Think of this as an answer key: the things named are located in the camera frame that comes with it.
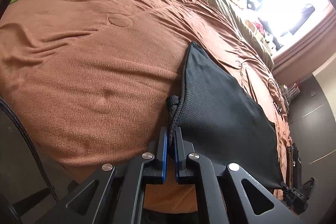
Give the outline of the black sleeveless shirt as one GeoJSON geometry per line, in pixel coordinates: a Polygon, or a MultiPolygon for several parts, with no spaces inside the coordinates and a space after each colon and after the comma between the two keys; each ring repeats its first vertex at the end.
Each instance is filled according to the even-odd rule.
{"type": "Polygon", "coordinates": [[[169,127],[212,162],[242,166],[269,191],[283,181],[274,123],[196,42],[186,51],[180,96],[166,100],[169,127]]]}

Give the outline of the grey wardrobe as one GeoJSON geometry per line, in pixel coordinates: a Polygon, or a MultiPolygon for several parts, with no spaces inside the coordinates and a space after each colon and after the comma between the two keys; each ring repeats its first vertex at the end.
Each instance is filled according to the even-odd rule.
{"type": "Polygon", "coordinates": [[[314,76],[299,84],[300,93],[290,103],[289,128],[302,164],[302,181],[313,177],[316,185],[304,223],[319,223],[335,200],[335,119],[314,76]]]}

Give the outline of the black glasses on bed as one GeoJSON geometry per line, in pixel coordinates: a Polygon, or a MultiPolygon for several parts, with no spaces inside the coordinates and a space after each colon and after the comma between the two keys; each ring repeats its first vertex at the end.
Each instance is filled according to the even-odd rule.
{"type": "Polygon", "coordinates": [[[273,104],[274,104],[274,107],[275,107],[278,115],[280,115],[281,117],[283,117],[281,101],[279,99],[273,99],[273,104]]]}

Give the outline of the items on bedside cabinet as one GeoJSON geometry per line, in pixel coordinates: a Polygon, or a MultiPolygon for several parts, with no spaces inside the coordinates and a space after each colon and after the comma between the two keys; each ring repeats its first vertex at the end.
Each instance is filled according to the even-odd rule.
{"type": "Polygon", "coordinates": [[[300,82],[297,81],[290,86],[281,85],[282,95],[288,103],[290,103],[293,99],[296,98],[296,96],[300,94],[299,83],[300,82]]]}

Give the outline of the pink curtain right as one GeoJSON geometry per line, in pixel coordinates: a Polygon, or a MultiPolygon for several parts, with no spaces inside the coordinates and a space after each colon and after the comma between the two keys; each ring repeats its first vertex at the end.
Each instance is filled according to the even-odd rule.
{"type": "Polygon", "coordinates": [[[304,79],[335,52],[335,9],[329,9],[319,24],[291,47],[273,58],[273,76],[290,86],[304,79]]]}

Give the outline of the brown bed blanket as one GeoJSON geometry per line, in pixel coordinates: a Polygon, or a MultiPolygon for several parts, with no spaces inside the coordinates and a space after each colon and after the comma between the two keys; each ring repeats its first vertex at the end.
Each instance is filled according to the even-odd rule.
{"type": "Polygon", "coordinates": [[[198,42],[291,144],[271,71],[204,0],[20,0],[1,18],[1,96],[30,137],[78,182],[143,153],[167,122],[187,47],[198,42]]]}

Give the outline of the pile of toys on sill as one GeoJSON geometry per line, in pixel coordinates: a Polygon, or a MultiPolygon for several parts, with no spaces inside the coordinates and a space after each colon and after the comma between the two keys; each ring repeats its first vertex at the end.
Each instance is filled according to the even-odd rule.
{"type": "Polygon", "coordinates": [[[261,7],[261,3],[258,0],[229,1],[238,18],[264,44],[270,55],[274,55],[283,47],[276,36],[272,34],[268,22],[258,13],[258,9],[261,7]]]}

